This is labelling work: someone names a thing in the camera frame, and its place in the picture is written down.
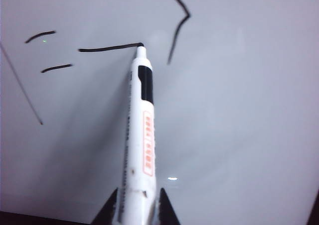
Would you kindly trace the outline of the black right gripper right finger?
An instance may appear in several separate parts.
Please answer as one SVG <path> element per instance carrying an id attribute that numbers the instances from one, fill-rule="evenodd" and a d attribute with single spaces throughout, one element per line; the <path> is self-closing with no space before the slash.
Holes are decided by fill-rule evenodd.
<path id="1" fill-rule="evenodd" d="M 161 188 L 159 193 L 158 220 L 160 225 L 180 225 L 164 188 Z"/>

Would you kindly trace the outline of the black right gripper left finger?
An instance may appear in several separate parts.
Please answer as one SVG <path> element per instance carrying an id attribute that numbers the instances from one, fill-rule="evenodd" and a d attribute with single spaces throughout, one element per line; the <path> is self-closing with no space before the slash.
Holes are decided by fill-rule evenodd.
<path id="1" fill-rule="evenodd" d="M 91 222 L 91 225 L 111 225 L 115 215 L 118 188 L 116 188 Z"/>

